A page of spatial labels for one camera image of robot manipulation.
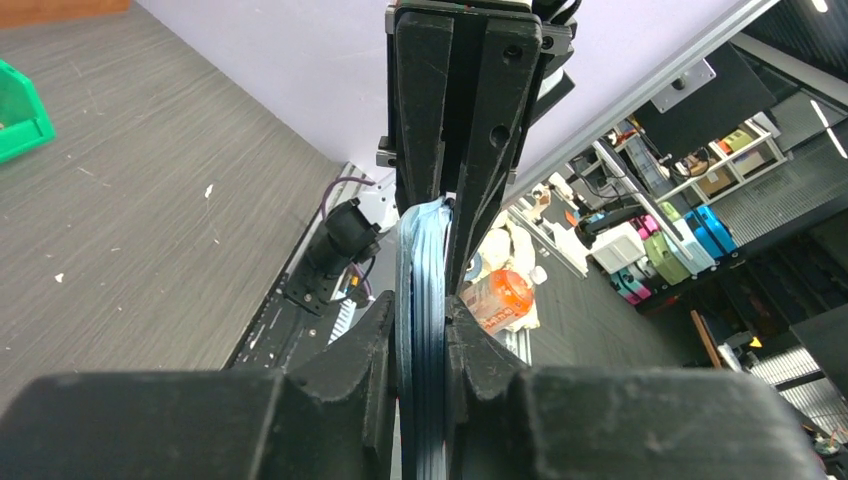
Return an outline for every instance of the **green plastic bin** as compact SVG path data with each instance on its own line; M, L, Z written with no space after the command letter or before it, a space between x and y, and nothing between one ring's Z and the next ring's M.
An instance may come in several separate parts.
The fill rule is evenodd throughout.
M56 138L56 130L23 74L0 60L0 163Z

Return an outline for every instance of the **fluorescent light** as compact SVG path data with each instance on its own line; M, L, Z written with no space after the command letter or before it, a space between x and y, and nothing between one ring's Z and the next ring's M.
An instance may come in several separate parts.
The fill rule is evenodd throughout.
M825 0L813 0L813 6L816 7L820 13L827 13L827 1Z
M848 153L845 153L845 149L842 148L842 144L839 143L839 139L836 138L836 134L833 133L832 128L827 129L827 134L828 136L830 136L830 141L833 142L833 144L836 146L836 150L839 152L840 155L842 155L842 158L848 159Z
M824 113L821 111L821 107L819 107L819 104L816 103L815 100L810 100L810 105L813 106L813 110L816 111L816 115L819 116L819 120L822 121L822 125L824 125L824 128L827 128L829 125L827 124L827 119L824 118Z

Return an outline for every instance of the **green tray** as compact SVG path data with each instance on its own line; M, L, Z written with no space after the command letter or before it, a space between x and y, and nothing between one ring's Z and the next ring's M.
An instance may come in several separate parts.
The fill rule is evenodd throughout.
M0 60L0 163L56 138L56 130L23 74Z

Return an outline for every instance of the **plastic bottle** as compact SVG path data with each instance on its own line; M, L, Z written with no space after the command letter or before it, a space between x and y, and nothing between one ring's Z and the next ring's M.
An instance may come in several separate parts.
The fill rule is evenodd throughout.
M494 334L527 315L535 299L534 286L548 278L539 266L528 276L530 284L511 270L496 270L463 290L460 298L483 330Z

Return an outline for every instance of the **dark ceiling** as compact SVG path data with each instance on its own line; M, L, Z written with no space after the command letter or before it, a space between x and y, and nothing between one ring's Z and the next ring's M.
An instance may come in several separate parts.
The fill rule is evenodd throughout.
M781 0L744 32L798 60L848 82L848 0Z

